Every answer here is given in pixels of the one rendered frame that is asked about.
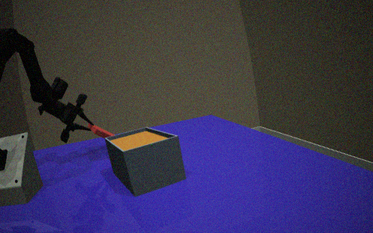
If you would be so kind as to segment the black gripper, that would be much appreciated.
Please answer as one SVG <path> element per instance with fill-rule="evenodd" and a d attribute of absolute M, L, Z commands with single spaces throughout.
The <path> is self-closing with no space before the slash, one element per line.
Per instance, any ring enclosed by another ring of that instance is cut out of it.
<path fill-rule="evenodd" d="M 78 114 L 79 117 L 81 117 L 82 119 L 86 120 L 89 124 L 94 126 L 94 124 L 91 123 L 91 121 L 86 118 L 86 115 L 83 113 L 83 108 L 81 108 L 81 105 L 84 104 L 86 99 L 87 99 L 87 95 L 85 95 L 83 93 L 78 96 L 78 99 L 76 101 L 77 105 L 75 106 L 76 107 L 75 113 Z M 59 103 L 58 110 L 56 110 L 56 113 L 55 113 L 56 118 L 60 117 L 60 115 L 64 112 L 64 110 L 63 110 L 64 106 L 66 107 L 67 105 L 63 104 L 62 102 Z M 63 129 L 63 132 L 60 136 L 61 141 L 63 141 L 64 143 L 67 143 L 68 137 L 70 136 L 69 135 L 70 130 L 74 131 L 74 130 L 78 130 L 78 129 L 92 131 L 89 128 L 86 128 L 84 126 L 80 126 L 77 123 L 73 123 L 71 126 L 67 125 L 66 129 Z"/>

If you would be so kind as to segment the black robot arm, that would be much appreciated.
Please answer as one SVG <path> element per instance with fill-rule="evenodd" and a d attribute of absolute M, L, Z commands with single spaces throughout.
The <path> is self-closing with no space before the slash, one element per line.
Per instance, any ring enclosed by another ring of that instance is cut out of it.
<path fill-rule="evenodd" d="M 16 29 L 0 29 L 0 82 L 6 62 L 15 52 L 18 52 L 31 83 L 30 93 L 33 102 L 42 103 L 38 107 L 40 115 L 43 111 L 55 115 L 60 103 L 58 100 L 62 99 L 68 84 L 60 77 L 56 77 L 50 87 L 50 84 L 43 78 L 34 48 L 34 43 L 20 35 Z M 75 109 L 76 107 L 72 103 L 68 103 L 58 118 L 64 124 L 71 126 L 77 116 Z M 7 153 L 7 150 L 0 149 L 0 171 L 5 169 Z"/>

